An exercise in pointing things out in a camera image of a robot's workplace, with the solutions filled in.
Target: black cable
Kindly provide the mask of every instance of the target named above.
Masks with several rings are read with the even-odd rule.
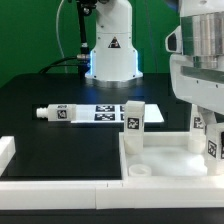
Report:
[[[66,57],[66,58],[62,58],[60,60],[57,60],[57,61],[51,63],[50,65],[57,65],[57,64],[60,64],[62,62],[65,62],[65,61],[71,61],[71,60],[75,60],[75,59],[77,59],[76,56],[70,56],[70,57]]]
[[[38,73],[39,74],[45,74],[47,73],[51,68],[55,68],[55,67],[65,67],[65,66],[69,66],[69,67],[79,67],[79,66],[86,66],[86,64],[71,64],[71,65],[49,65],[45,68],[42,68]]]
[[[57,61],[51,63],[50,65],[48,65],[48,66],[46,66],[46,67],[44,67],[44,68],[42,68],[38,73],[42,73],[41,71],[42,71],[42,70],[45,70],[45,69],[48,68],[48,67],[51,68],[51,66],[58,65],[58,64],[60,64],[60,63],[62,63],[62,62],[65,62],[65,61],[71,61],[71,60],[75,60],[75,59],[77,59],[76,56],[70,56],[70,57],[62,58],[62,59],[60,59],[60,60],[57,60]]]
[[[153,59],[155,63],[155,72],[156,74],[158,74],[158,59],[157,59],[155,44],[153,41],[152,27],[151,27],[150,14],[149,14],[149,5],[147,4],[147,0],[145,0],[145,10],[146,10],[146,17],[147,17],[148,28],[149,28],[150,45],[151,45]]]

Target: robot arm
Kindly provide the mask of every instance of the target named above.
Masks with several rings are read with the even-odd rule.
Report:
[[[177,98],[198,106],[206,134],[208,174],[224,173],[224,1],[182,0],[179,29],[166,39]],[[175,42],[176,48],[169,43]]]

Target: white tube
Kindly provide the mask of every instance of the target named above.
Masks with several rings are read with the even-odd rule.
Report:
[[[64,58],[65,55],[64,55],[64,52],[63,52],[63,49],[62,49],[62,46],[61,46],[61,40],[60,40],[60,34],[59,34],[59,21],[60,21],[61,10],[62,10],[62,7],[63,7],[64,3],[65,3],[65,0],[62,0],[59,7],[58,7],[57,17],[56,17],[57,42],[58,42],[58,47],[60,49],[60,53],[61,53],[62,58]],[[65,67],[65,73],[68,73],[68,68],[67,67]]]

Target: green background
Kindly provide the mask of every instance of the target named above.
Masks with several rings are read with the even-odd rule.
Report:
[[[179,23],[178,14],[163,0],[147,0],[158,73],[169,72],[169,54],[164,39]],[[55,21],[61,0],[1,0],[0,86],[12,77],[36,73],[61,58],[56,41]],[[133,45],[139,51],[139,69],[155,73],[145,0],[130,0],[133,6]],[[88,43],[95,45],[95,15],[86,18]],[[76,4],[66,2],[61,13],[60,37],[65,56],[79,53],[80,40]],[[51,72],[63,72],[52,69]]]

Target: black tabletop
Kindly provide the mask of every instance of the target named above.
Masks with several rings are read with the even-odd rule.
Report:
[[[10,180],[120,180],[118,134],[123,124],[71,124],[35,117],[48,104],[158,104],[165,122],[145,131],[186,131],[190,105],[172,92],[168,74],[148,75],[139,86],[106,89],[77,75],[19,75],[0,89],[0,136],[15,136],[16,154],[0,178]]]
[[[145,75],[142,85],[105,89],[85,85],[77,75],[19,75],[0,89],[0,136],[15,136],[16,154],[1,181],[119,180],[118,133],[122,124],[70,124],[38,120],[48,104],[158,104],[161,124],[145,131],[188,131],[191,106],[177,100],[169,74]],[[0,223],[223,223],[222,208],[0,211]]]

